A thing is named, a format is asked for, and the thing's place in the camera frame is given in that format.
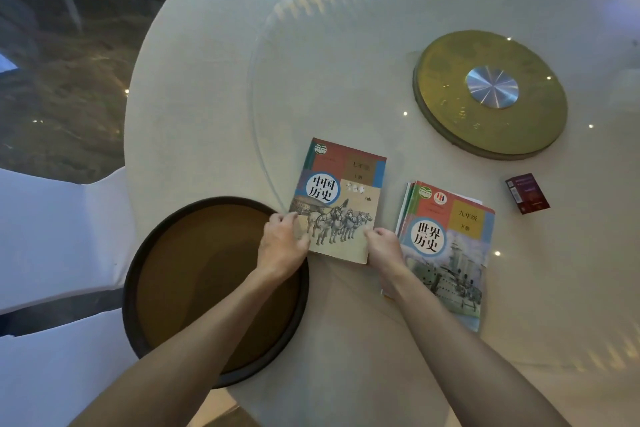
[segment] textbook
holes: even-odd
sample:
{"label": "textbook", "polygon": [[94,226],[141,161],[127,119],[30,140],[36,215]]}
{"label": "textbook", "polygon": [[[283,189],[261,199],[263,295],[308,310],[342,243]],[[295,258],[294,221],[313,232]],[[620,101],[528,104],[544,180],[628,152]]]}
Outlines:
{"label": "textbook", "polygon": [[387,158],[313,138],[291,201],[310,250],[365,264]]}
{"label": "textbook", "polygon": [[414,181],[396,226],[405,265],[473,331],[480,326],[494,221],[482,202]]}

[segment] hand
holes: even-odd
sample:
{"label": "hand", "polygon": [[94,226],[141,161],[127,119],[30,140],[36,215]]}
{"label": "hand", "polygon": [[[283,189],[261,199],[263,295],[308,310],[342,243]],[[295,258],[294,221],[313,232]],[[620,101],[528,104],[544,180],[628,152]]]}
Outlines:
{"label": "hand", "polygon": [[281,284],[300,267],[309,251],[309,236],[300,240],[293,235],[293,226],[298,213],[286,215],[275,213],[264,224],[264,235],[258,249],[258,267]]}
{"label": "hand", "polygon": [[404,265],[400,242],[395,233],[383,228],[364,230],[364,236],[369,245],[369,265],[380,274],[384,292],[393,294],[394,280],[408,271]]}

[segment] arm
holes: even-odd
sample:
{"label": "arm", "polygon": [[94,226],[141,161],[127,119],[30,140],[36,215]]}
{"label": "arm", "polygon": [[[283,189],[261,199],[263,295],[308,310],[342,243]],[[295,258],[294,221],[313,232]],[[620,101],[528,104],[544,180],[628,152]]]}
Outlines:
{"label": "arm", "polygon": [[271,293],[300,267],[308,237],[296,213],[264,226],[257,268],[224,300],[126,370],[70,427],[184,427],[198,411]]}
{"label": "arm", "polygon": [[385,229],[365,232],[369,262],[463,426],[562,426],[564,418],[516,368],[471,333],[404,265]]}

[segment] forearm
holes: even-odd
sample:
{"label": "forearm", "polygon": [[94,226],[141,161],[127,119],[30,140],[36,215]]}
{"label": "forearm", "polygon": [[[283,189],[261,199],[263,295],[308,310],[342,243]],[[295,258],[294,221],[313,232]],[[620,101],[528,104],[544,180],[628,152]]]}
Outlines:
{"label": "forearm", "polygon": [[256,269],[218,305],[126,370],[70,427],[187,425],[276,286]]}
{"label": "forearm", "polygon": [[404,268],[392,287],[409,329],[463,426],[567,426],[510,363],[465,328]]}

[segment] gold turntable center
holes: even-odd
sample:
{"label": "gold turntable center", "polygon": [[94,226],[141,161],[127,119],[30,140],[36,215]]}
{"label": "gold turntable center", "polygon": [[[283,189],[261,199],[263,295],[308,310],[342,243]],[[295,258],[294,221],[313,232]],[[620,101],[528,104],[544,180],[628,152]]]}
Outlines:
{"label": "gold turntable center", "polygon": [[495,33],[437,38],[415,67],[413,90],[440,134],[485,158],[534,156],[566,124],[566,95],[556,74],[526,46]]}

